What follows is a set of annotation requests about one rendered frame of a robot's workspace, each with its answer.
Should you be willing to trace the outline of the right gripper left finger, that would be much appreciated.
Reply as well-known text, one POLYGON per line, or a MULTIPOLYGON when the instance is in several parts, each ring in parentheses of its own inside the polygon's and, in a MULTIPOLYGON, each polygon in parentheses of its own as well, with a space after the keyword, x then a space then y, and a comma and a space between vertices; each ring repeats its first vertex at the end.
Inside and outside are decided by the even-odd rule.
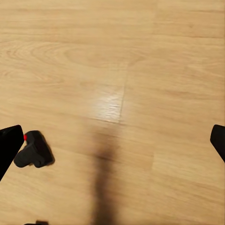
POLYGON ((0 130, 0 181, 24 144, 21 125, 0 130))

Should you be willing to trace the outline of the digital camera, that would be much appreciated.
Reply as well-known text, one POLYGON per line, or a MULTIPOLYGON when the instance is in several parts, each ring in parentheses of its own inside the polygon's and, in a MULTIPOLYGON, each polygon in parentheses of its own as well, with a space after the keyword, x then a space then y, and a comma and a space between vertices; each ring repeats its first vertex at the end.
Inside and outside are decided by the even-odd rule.
POLYGON ((49 149, 39 131, 33 130, 27 132, 24 134, 24 140, 27 145, 17 153, 13 160, 17 167, 24 168, 30 163, 33 163, 36 168, 41 168, 53 161, 49 149))

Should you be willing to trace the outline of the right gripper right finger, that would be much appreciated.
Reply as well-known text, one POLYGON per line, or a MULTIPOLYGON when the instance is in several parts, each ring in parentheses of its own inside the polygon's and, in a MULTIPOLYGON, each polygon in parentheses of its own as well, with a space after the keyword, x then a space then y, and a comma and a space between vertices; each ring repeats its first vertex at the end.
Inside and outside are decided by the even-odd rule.
POLYGON ((225 127, 221 125, 214 125, 210 141, 225 162, 225 127))

